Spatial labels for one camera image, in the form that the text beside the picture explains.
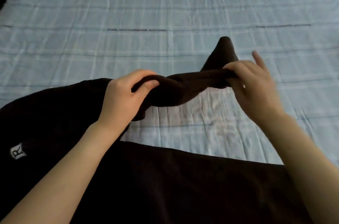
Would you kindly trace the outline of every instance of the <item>bed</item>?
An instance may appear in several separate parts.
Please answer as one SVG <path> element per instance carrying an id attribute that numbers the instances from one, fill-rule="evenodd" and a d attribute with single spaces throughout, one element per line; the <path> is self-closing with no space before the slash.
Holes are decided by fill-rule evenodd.
<path id="1" fill-rule="evenodd" d="M 135 69 L 198 71 L 218 39 L 258 50 L 286 111 L 339 166 L 339 0 L 7 0 L 0 107 L 24 95 Z M 122 140 L 281 164 L 231 89 L 152 107 Z"/>

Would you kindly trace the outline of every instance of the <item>wrinkled sheet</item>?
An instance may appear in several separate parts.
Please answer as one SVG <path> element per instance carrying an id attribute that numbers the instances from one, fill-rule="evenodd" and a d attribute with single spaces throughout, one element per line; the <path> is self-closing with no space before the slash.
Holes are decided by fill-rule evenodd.
<path id="1" fill-rule="evenodd" d="M 7 0 L 0 12 L 0 106 L 49 87 L 145 68 L 198 71 L 221 36 L 258 50 L 286 111 L 339 165 L 339 0 Z M 282 163 L 231 89 L 152 107 L 122 140 Z"/>

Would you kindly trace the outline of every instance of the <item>mattress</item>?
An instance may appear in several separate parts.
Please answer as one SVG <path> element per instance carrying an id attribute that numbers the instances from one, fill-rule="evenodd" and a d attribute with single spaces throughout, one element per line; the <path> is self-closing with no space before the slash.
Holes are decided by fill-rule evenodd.
<path id="1" fill-rule="evenodd" d="M 135 69 L 198 71 L 221 36 L 258 50 L 282 103 L 339 166 L 339 0 L 7 0 L 0 12 L 0 106 Z M 281 164 L 230 88 L 152 107 L 122 140 Z"/>

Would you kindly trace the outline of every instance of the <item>black garment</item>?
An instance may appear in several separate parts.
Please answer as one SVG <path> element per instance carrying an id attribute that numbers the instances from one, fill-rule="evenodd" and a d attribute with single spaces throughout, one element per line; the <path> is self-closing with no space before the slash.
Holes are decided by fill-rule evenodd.
<path id="1" fill-rule="evenodd" d="M 0 109 L 0 219 L 98 119 L 109 81 L 46 89 Z M 214 87 L 225 85 L 219 81 Z M 119 140 L 101 160 L 72 219 L 101 221 L 311 223 L 284 166 Z"/>

